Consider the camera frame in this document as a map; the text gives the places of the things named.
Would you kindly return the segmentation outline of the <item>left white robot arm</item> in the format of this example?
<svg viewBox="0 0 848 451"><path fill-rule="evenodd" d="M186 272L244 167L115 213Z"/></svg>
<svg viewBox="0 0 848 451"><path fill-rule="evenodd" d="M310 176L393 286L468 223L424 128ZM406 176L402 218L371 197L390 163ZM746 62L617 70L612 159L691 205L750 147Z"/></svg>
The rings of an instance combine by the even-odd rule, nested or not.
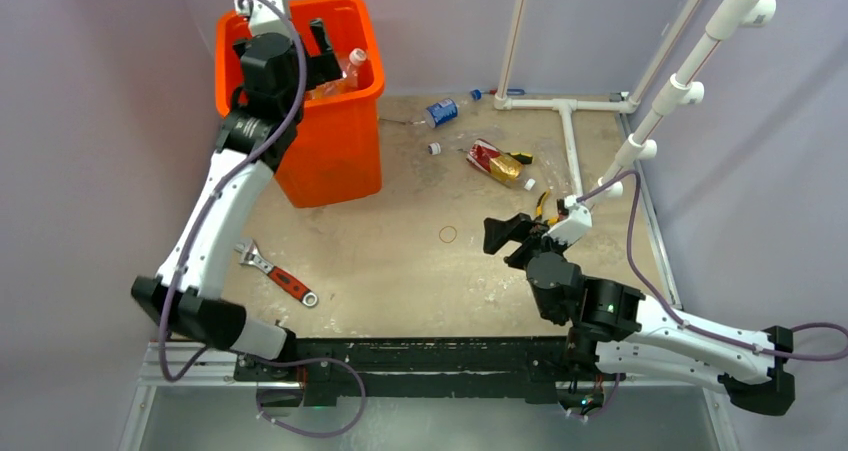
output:
<svg viewBox="0 0 848 451"><path fill-rule="evenodd" d="M229 260L261 192L298 136L310 55L283 19L232 46L244 78L231 92L201 194L173 250L152 277L138 276L131 296L157 326L207 348L259 358L272 379L297 370L294 331L249 316L222 297Z"/></svg>

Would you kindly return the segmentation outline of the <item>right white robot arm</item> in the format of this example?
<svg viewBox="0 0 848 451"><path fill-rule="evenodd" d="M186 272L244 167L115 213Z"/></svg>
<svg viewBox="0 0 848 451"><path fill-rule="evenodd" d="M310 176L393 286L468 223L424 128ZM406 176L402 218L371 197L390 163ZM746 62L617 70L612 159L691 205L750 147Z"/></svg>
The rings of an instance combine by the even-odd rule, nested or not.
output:
<svg viewBox="0 0 848 451"><path fill-rule="evenodd" d="M752 413L787 413L795 401L795 381L778 354L793 348L789 329L750 331L687 313L673 316L655 297L584 274L564 253L591 226L584 206L554 225L524 213L484 221L484 252L493 255L517 242L506 265L524 271L541 318L568 327L561 363L569 375L678 378L725 392L733 405Z"/></svg>

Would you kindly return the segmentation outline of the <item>red gold snack wrapper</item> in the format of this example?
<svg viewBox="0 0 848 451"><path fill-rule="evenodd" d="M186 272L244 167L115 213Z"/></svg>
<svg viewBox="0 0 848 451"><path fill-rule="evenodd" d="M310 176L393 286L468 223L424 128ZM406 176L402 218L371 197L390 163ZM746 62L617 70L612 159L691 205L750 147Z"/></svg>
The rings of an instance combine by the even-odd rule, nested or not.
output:
<svg viewBox="0 0 848 451"><path fill-rule="evenodd" d="M472 143L466 160L473 168L509 188L532 191L536 185L522 162L484 139Z"/></svg>

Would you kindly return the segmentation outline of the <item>orange drink bottle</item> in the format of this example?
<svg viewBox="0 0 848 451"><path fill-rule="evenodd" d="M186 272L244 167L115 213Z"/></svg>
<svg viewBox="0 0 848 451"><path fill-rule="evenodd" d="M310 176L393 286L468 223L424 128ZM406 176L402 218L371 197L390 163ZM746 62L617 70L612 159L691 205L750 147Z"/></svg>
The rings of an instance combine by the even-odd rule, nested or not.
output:
<svg viewBox="0 0 848 451"><path fill-rule="evenodd" d="M308 92L307 97L310 100L317 100L357 91L360 70L367 60L367 52L362 48L354 48L346 56L340 55L338 62L342 71L341 77L317 86Z"/></svg>

